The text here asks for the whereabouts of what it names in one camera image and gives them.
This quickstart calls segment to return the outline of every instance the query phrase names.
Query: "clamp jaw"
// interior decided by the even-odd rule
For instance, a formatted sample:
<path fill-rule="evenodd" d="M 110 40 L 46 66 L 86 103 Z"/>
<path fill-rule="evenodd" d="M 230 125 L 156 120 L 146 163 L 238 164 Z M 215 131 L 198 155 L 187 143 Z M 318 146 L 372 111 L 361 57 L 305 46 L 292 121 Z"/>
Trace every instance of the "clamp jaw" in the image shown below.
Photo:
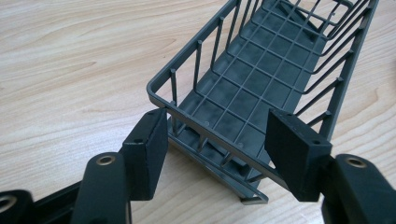
<path fill-rule="evenodd" d="M 88 161 L 81 182 L 37 202 L 26 190 L 0 192 L 0 223 L 132 223 L 129 201 L 153 198 L 167 149 L 166 110 L 149 111 L 118 153 Z"/>
<path fill-rule="evenodd" d="M 396 191 L 369 161 L 333 158 L 330 144 L 292 114 L 272 109 L 265 148 L 299 202 L 324 195 L 326 223 L 395 223 Z"/>

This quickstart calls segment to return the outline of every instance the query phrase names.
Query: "light wood surface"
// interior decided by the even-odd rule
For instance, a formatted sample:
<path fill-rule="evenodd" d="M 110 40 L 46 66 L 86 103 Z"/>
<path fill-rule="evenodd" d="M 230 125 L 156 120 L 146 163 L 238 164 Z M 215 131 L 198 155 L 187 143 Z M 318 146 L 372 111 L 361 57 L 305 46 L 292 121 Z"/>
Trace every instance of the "light wood surface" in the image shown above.
<path fill-rule="evenodd" d="M 96 154 L 117 151 L 149 102 L 149 80 L 225 0 L 2 1 L 0 191 L 35 200 L 82 178 Z M 373 162 L 396 186 L 396 2 L 382 0 L 336 126 L 332 154 Z M 170 148 L 154 199 L 135 223 L 321 223 L 269 180 L 267 205 L 244 206 Z"/>

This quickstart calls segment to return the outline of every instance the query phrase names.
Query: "wooden table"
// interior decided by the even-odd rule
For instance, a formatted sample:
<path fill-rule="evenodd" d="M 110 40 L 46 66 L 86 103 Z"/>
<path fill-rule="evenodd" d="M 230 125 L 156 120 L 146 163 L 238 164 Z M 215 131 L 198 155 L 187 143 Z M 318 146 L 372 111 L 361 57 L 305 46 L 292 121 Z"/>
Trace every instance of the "wooden table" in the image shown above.
<path fill-rule="evenodd" d="M 82 178 L 117 151 L 155 108 L 149 80 L 225 0 L 0 3 L 0 191 L 35 200 Z M 338 119 L 332 154 L 370 160 L 396 185 L 396 2 L 379 3 Z M 244 206 L 193 161 L 169 149 L 157 193 L 133 202 L 136 223 L 321 223 L 264 180 L 267 205 Z"/>

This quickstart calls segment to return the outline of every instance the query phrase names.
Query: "grid pattern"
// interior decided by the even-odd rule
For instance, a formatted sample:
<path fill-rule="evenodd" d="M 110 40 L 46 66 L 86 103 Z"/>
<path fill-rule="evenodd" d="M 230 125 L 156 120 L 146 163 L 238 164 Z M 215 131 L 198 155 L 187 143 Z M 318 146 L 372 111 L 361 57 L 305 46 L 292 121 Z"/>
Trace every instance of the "grid pattern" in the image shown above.
<path fill-rule="evenodd" d="M 265 1 L 180 105 L 264 162 L 270 160 L 263 146 L 269 108 L 295 109 L 325 45 L 320 33 L 306 28 L 315 7 L 295 21 L 296 6 L 285 10 L 281 3 Z"/>

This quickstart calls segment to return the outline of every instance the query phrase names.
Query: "gray plastic basket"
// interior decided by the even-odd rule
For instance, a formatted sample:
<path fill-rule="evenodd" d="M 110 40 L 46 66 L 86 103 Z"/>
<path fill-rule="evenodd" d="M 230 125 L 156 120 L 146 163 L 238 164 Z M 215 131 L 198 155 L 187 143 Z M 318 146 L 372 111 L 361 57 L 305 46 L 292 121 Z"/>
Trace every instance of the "gray plastic basket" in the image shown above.
<path fill-rule="evenodd" d="M 267 203 L 261 179 L 287 188 L 264 148 L 269 109 L 330 140 L 376 4 L 230 0 L 148 84 L 170 143 L 243 203 Z"/>

